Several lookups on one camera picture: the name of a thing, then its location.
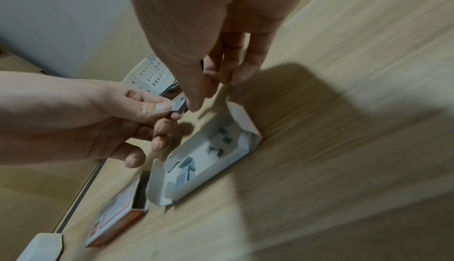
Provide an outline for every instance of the white cardboard box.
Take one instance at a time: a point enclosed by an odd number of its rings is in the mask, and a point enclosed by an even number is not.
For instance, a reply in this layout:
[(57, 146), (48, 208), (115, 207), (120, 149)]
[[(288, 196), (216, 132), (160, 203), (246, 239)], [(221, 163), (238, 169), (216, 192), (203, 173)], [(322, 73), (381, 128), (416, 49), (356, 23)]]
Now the white cardboard box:
[(102, 247), (142, 218), (150, 207), (145, 188), (150, 171), (142, 171), (99, 213), (85, 247)]
[(159, 206), (172, 204), (257, 147), (262, 137), (244, 108), (232, 102), (227, 102), (227, 108), (228, 113), (207, 123), (165, 162), (153, 161), (148, 200)]

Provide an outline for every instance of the person's left hand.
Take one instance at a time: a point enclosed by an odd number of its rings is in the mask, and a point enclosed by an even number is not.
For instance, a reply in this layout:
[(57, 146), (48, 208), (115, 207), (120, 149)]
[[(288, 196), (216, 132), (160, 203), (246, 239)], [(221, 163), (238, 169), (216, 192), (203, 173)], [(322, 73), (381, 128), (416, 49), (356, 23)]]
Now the person's left hand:
[(0, 72), (0, 165), (124, 160), (145, 162), (126, 141), (151, 141), (164, 149), (177, 129), (173, 102), (117, 83)]

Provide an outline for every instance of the wooden table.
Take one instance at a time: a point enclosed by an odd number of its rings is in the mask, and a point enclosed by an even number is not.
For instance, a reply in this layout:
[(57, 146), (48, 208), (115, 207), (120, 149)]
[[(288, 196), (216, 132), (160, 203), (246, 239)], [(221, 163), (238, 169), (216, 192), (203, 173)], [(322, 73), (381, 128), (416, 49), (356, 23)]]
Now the wooden table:
[(138, 172), (108, 160), (61, 260), (452, 260), (453, 67), (454, 0), (312, 0), (264, 70), (187, 114), (173, 142), (228, 99), (263, 134), (258, 149), (83, 249), (102, 204)]

